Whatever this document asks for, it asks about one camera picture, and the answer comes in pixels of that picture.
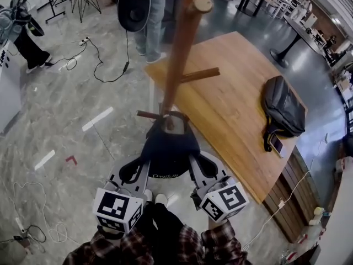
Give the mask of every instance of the wooden coat rack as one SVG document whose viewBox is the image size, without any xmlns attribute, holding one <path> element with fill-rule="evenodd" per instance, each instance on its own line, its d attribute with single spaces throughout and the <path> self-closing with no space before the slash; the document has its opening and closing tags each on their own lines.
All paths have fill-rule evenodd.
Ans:
<svg viewBox="0 0 353 265">
<path fill-rule="evenodd" d="M 220 75 L 219 68 L 212 68 L 184 75 L 191 46 L 195 40 L 201 16 L 213 8 L 212 0 L 184 0 L 176 26 L 172 54 L 169 59 L 165 95 L 160 114 L 138 111 L 137 115 L 145 118 L 158 119 L 168 115 L 174 104 L 178 87 L 181 83 L 196 81 Z"/>
</svg>

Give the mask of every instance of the smartphone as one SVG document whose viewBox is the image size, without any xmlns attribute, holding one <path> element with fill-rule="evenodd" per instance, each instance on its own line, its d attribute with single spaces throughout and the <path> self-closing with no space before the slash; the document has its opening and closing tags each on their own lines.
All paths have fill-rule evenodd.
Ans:
<svg viewBox="0 0 353 265">
<path fill-rule="evenodd" d="M 271 135 L 269 144 L 272 146 L 272 149 L 274 149 L 281 158 L 286 156 L 286 149 L 275 134 Z"/>
</svg>

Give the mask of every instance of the marble floor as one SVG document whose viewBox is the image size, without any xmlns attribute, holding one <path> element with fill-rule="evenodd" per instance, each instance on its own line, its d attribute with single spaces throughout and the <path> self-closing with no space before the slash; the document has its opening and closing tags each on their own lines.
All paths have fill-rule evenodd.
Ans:
<svg viewBox="0 0 353 265">
<path fill-rule="evenodd" d="M 215 0 L 215 10 L 202 19 L 196 42 L 237 30 L 271 59 L 269 46 L 277 43 L 281 47 L 289 43 L 288 39 L 294 37 L 294 33 L 282 21 L 273 20 L 262 11 L 256 19 L 236 12 L 234 4 L 239 1 L 227 3 Z M 104 8 L 102 14 L 89 7 L 83 23 L 79 22 L 77 12 L 71 14 L 69 2 L 57 10 L 61 7 L 66 8 L 67 14 L 48 25 L 44 20 L 50 17 L 49 10 L 44 9 L 38 14 L 36 18 L 46 34 L 33 39 L 52 53 L 53 61 L 56 61 L 79 53 L 81 48 L 77 41 L 89 36 L 99 48 L 100 58 L 104 62 L 97 70 L 97 76 L 111 80 L 120 75 L 127 61 L 126 36 L 118 24 L 115 7 Z M 170 40 L 173 29 L 173 23 L 165 25 L 164 41 Z M 164 43 L 163 47 L 168 51 L 170 44 Z M 298 47 L 303 49 L 305 44 L 299 42 Z M 292 66 L 285 77 L 300 95 L 303 92 L 301 97 L 309 107 L 309 135 L 302 136 L 297 147 L 306 164 L 310 165 L 313 154 L 317 152 L 315 145 L 321 138 L 324 139 L 325 129 L 335 131 L 329 139 L 331 144 L 339 138 L 343 111 L 340 110 L 338 96 L 329 86 L 323 59 L 308 49 L 305 49 L 304 57 L 298 56 L 299 48 L 288 54 Z M 135 50 L 132 34 L 129 34 L 129 54 L 129 70 L 118 81 L 109 84 L 101 83 L 93 76 L 98 59 L 97 51 L 91 45 L 78 55 L 77 66 L 70 71 L 66 70 L 66 62 L 62 61 L 27 76 L 24 60 L 20 61 L 23 65 L 23 108 L 0 137 L 0 240 L 19 233 L 14 221 L 17 216 L 24 227 L 31 224 L 40 226 L 49 238 L 41 213 L 44 204 L 41 186 L 27 185 L 23 189 L 16 186 L 13 201 L 14 182 L 21 186 L 25 182 L 40 182 L 43 185 L 47 196 L 44 213 L 50 229 L 55 229 L 57 223 L 63 223 L 70 239 L 78 243 L 91 239 L 97 225 L 92 214 L 96 189 L 103 186 L 116 160 L 141 151 L 146 131 L 151 127 L 149 120 L 136 116 L 136 110 L 148 109 L 149 79 L 143 71 L 145 60 Z M 307 82 L 308 86 L 303 87 L 301 81 Z M 313 87 L 320 91 L 320 96 L 314 100 L 313 96 L 305 96 L 311 93 Z M 82 126 L 109 107 L 113 108 L 112 113 L 87 131 L 82 130 Z M 318 130 L 318 125 L 322 123 L 328 125 Z M 202 149 L 210 150 L 202 137 L 197 136 Z M 52 150 L 55 155 L 35 170 L 35 165 Z M 328 148 L 321 156 L 325 153 L 325 160 L 328 160 L 327 154 L 331 154 Z M 65 161 L 72 155 L 77 160 L 76 166 L 72 161 Z M 189 198 L 194 184 L 187 173 L 175 179 L 149 179 L 148 188 L 154 193 L 165 193 L 169 198 L 170 210 L 183 222 L 198 232 L 206 230 L 206 215 L 196 211 Z M 250 197 L 250 204 L 230 220 L 236 237 L 245 245 L 268 217 L 264 206 Z M 62 225 L 58 230 L 64 233 Z M 54 231 L 51 231 L 51 236 L 57 240 Z M 55 243 L 49 238 L 42 246 L 33 245 L 34 254 L 27 256 L 23 264 L 61 264 L 77 244 L 71 240 Z M 280 229 L 274 221 L 270 221 L 250 247 L 249 259 L 253 264 L 276 264 L 287 246 Z"/>
</svg>

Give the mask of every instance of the plaid shirt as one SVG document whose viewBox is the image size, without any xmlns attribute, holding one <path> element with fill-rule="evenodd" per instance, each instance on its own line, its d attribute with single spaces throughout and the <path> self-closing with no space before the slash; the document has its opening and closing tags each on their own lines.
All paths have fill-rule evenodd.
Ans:
<svg viewBox="0 0 353 265">
<path fill-rule="evenodd" d="M 180 264 L 251 264 L 247 261 L 247 253 L 241 251 L 241 245 L 235 238 L 229 221 L 203 232 L 201 237 L 185 225 L 179 234 L 178 246 Z M 97 232 L 91 242 L 86 242 L 71 252 L 63 264 L 153 264 L 151 248 L 152 245 L 135 227 L 121 239 L 120 247 L 114 246 Z"/>
</svg>

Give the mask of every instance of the black cable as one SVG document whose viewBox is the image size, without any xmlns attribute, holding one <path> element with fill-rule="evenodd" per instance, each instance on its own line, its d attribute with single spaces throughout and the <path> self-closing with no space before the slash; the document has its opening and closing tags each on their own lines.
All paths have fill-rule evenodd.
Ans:
<svg viewBox="0 0 353 265">
<path fill-rule="evenodd" d="M 95 75 L 95 72 L 97 71 L 98 66 L 99 66 L 100 64 L 103 64 L 103 61 L 100 59 L 100 52 L 99 52 L 99 49 L 97 48 L 97 46 L 95 46 L 95 45 L 93 44 L 93 42 L 91 41 L 90 38 L 88 38 L 88 40 L 91 42 L 91 44 L 95 47 L 95 49 L 96 49 L 97 52 L 98 52 L 98 60 L 99 60 L 99 63 L 96 65 L 96 67 L 95 67 L 95 69 L 94 69 L 94 72 L 93 72 L 94 77 L 95 77 L 98 81 L 101 81 L 101 82 L 103 82 L 103 83 L 115 82 L 115 81 L 117 81 L 119 78 L 121 78 L 121 77 L 125 74 L 125 72 L 127 71 L 127 68 L 128 68 L 128 66 L 129 66 L 129 64 L 130 64 L 130 57 L 129 57 L 129 39 L 127 38 L 127 31 L 126 31 L 126 55 L 127 55 L 127 62 L 125 63 L 125 67 L 124 67 L 124 69 L 123 69 L 123 71 L 122 71 L 122 74 L 121 74 L 119 77 L 117 77 L 116 79 L 112 80 L 112 81 L 103 81 L 102 79 L 98 78 L 98 77 Z"/>
<path fill-rule="evenodd" d="M 32 234 L 30 233 L 29 229 L 30 229 L 31 227 L 35 227 L 35 228 L 37 228 L 38 230 L 41 231 L 41 233 L 44 235 L 44 240 L 43 240 L 43 241 L 37 240 L 37 239 L 34 237 L 34 235 L 32 235 Z M 28 238 L 29 238 L 29 237 L 28 237 L 28 233 L 29 233 L 29 234 L 31 235 L 31 238 L 34 239 L 34 240 L 37 241 L 37 242 L 43 243 L 43 242 L 46 241 L 46 235 L 45 235 L 45 233 L 42 231 L 41 228 L 39 228 L 39 227 L 36 226 L 36 225 L 30 225 L 27 229 L 25 229 L 25 232 L 26 232 L 26 233 L 25 233 L 25 239 L 28 239 Z"/>
<path fill-rule="evenodd" d="M 8 241 L 15 241 L 14 238 L 10 239 L 10 240 L 5 240 L 5 241 L 0 241 L 0 243 L 3 243 L 3 242 L 8 242 Z"/>
<path fill-rule="evenodd" d="M 68 71 L 71 71 L 71 70 L 73 70 L 74 68 L 76 68 L 76 66 L 77 66 L 77 60 L 75 59 L 75 57 L 77 57 L 78 55 L 80 55 L 84 50 L 86 50 L 86 48 L 87 48 L 87 43 L 84 44 L 84 49 L 82 49 L 78 54 L 72 56 L 71 58 L 62 58 L 62 59 L 57 60 L 55 63 L 47 62 L 47 63 L 45 63 L 45 66 L 51 67 L 51 66 L 53 66 L 53 65 L 55 65 L 55 64 L 57 64 L 57 63 L 59 63 L 59 62 L 62 61 L 62 60 L 67 60 L 68 62 L 66 63 L 66 69 L 67 69 Z M 69 64 L 72 60 L 75 60 L 75 65 L 74 65 L 72 68 L 68 68 L 68 64 Z"/>
</svg>

